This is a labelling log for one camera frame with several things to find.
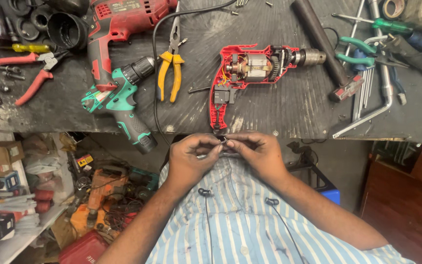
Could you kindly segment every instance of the trigger switch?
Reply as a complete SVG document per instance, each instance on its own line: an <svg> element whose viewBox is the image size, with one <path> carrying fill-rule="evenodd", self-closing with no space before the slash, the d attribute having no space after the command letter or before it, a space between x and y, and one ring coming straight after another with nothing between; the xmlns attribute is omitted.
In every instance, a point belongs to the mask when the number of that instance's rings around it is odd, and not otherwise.
<svg viewBox="0 0 422 264"><path fill-rule="evenodd" d="M135 100L133 99L133 96L129 96L129 97L126 99L126 102L127 102L129 105L131 105L131 106L135 106L135 105L136 105L136 102L135 102Z"/></svg>

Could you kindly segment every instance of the shirt button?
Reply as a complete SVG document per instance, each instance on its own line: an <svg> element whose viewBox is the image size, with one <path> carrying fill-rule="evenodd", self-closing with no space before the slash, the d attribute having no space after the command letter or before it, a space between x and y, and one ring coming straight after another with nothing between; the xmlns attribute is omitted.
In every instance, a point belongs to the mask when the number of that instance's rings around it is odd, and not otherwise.
<svg viewBox="0 0 422 264"><path fill-rule="evenodd" d="M247 248L247 247L241 247L241 253L243 255L248 255L249 254L249 248Z"/></svg>

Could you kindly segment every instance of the workbench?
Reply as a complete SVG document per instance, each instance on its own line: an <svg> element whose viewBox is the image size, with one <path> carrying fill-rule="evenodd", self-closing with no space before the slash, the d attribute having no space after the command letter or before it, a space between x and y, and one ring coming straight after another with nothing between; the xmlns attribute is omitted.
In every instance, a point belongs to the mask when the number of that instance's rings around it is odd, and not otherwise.
<svg viewBox="0 0 422 264"><path fill-rule="evenodd" d="M183 10L197 9L224 3L225 0L183 0ZM219 52L227 45L254 44L263 49L267 45L313 47L290 4L292 1L274 0L273 7L261 0L249 0L243 8L235 4L226 9L198 15L185 15L180 20L180 34L188 38L179 53L182 64L182 84L175 103L169 102L173 70L166 77L166 100L158 103L161 129L167 133L211 133L208 116L208 92L188 94L193 84L206 87L220 65ZM355 15L359 1L311 0L324 27L335 28L341 36L349 36L352 22L331 17L331 13ZM362 17L369 18L366 5ZM157 50L168 48L172 20L161 25L157 35ZM358 24L356 37L373 37L365 23ZM334 33L327 35L336 43ZM132 35L129 41L110 45L112 69L139 58L152 55L152 32ZM337 51L343 53L340 44ZM13 51L0 51L0 57L18 56ZM65 59L53 70L54 79L48 80L25 105L14 102L31 84L42 63L21 65L26 80L6 79L0 71L0 85L7 85L11 93L2 94L0 131L12 132L119 132L114 119L94 116L85 111L80 99L93 84L86 51ZM422 143L422 73L415 69L398 68L407 91L407 105L396 98L390 110L348 131L340 138L361 140L408 140ZM384 105L380 93L378 71L374 76L372 94L367 112ZM341 103L328 100L335 88L324 66L298 67L288 72L273 85L249 85L238 92L236 104L229 105L225 121L231 132L252 129L277 134L282 138L326 139L351 122L352 99ZM136 111L152 131L158 131L153 118L154 77L139 85L135 93Z"/></svg>

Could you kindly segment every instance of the striped shirt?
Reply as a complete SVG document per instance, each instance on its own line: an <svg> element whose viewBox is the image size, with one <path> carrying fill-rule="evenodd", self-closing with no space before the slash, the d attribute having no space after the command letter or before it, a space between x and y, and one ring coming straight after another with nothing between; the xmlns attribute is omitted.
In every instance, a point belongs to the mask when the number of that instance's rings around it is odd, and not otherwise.
<svg viewBox="0 0 422 264"><path fill-rule="evenodd" d="M168 164L161 171L164 183ZM205 199L198 189L211 191ZM174 209L148 264L412 264L391 245L361 251L316 228L254 177L243 159L221 155Z"/></svg>

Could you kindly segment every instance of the yellow pliers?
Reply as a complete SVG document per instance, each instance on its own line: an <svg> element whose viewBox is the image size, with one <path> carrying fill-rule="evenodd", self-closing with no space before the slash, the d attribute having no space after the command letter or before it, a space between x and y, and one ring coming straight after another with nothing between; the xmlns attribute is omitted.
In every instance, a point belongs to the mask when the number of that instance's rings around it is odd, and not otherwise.
<svg viewBox="0 0 422 264"><path fill-rule="evenodd" d="M180 2L177 3L175 12L180 11ZM166 78L167 69L170 63L173 63L173 87L170 95L170 102L175 102L177 93L181 85L181 66L185 61L179 55L180 43L180 16L173 19L172 31L170 32L170 45L168 51L159 55L162 58L162 65L159 70L158 86L160 89L160 100L164 100L164 79Z"/></svg>

